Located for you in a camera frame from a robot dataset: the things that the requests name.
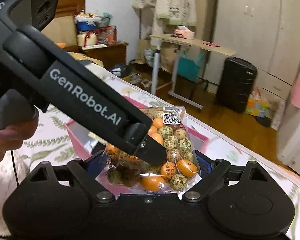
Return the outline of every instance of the wooden nightstand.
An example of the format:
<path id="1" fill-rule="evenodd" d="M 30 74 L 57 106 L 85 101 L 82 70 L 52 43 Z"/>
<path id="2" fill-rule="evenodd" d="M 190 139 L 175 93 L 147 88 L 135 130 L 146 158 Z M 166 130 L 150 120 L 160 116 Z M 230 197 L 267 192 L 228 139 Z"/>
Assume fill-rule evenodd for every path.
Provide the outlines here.
<path id="1" fill-rule="evenodd" d="M 127 42 L 116 42 L 109 44 L 107 48 L 83 50 L 79 48 L 79 52 L 88 57 L 101 60 L 105 69 L 111 69 L 118 63 L 126 64 Z"/>

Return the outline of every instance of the metal bolt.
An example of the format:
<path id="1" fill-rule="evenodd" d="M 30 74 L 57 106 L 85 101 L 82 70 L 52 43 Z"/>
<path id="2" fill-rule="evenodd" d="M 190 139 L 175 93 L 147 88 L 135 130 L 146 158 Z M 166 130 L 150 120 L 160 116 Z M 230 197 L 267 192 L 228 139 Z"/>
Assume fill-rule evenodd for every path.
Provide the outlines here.
<path id="1" fill-rule="evenodd" d="M 99 202 L 109 203 L 113 200 L 113 194 L 109 191 L 101 191 L 97 194 Z"/>
<path id="2" fill-rule="evenodd" d="M 196 191 L 188 191 L 185 193 L 185 197 L 189 200 L 196 200 L 201 197 L 199 192 Z"/>
<path id="3" fill-rule="evenodd" d="M 146 147 L 146 142 L 143 141 L 141 144 L 140 144 L 140 148 L 143 149 L 144 147 Z"/>
<path id="4" fill-rule="evenodd" d="M 145 198 L 145 203 L 152 203 L 152 202 L 153 202 L 152 198 Z"/>

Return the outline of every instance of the black suitcase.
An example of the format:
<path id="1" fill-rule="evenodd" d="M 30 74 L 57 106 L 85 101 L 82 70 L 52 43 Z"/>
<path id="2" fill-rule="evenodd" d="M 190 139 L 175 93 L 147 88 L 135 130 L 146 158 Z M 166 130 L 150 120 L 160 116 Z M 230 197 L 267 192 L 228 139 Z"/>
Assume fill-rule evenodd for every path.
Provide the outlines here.
<path id="1" fill-rule="evenodd" d="M 243 113 L 257 75 L 257 68 L 248 61 L 237 57 L 227 58 L 216 95 L 218 102 Z"/>

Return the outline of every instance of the circular vent hole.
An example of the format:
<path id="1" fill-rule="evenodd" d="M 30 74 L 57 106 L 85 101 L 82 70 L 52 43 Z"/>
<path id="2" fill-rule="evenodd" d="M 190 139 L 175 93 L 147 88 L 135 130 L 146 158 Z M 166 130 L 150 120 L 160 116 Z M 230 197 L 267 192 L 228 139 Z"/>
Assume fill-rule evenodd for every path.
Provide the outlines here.
<path id="1" fill-rule="evenodd" d="M 40 14 L 43 14 L 43 13 L 46 13 L 50 7 L 51 7 L 51 4 L 52 4 L 52 0 L 47 0 L 45 1 L 38 9 L 37 13 L 40 15 Z"/>
<path id="2" fill-rule="evenodd" d="M 50 14 L 46 15 L 40 22 L 39 27 L 42 27 L 50 18 Z"/>

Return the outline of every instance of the white knitted garment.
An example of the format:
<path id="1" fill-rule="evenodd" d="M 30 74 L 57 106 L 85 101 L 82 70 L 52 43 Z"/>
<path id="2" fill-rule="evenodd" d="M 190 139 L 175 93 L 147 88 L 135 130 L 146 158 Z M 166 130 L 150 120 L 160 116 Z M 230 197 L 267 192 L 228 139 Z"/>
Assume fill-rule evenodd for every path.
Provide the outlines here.
<path id="1" fill-rule="evenodd" d="M 14 160 L 18 180 L 21 182 L 27 174 L 27 167 L 23 160 L 14 151 Z M 7 151 L 3 160 L 0 162 L 0 237 L 9 236 L 10 232 L 2 218 L 2 207 L 7 198 L 16 189 L 17 183 L 13 171 L 12 158 L 10 151 Z"/>
<path id="2" fill-rule="evenodd" d="M 197 14 L 194 0 L 157 0 L 153 34 L 163 34 L 166 24 L 196 26 Z M 156 46 L 158 39 L 152 39 Z"/>

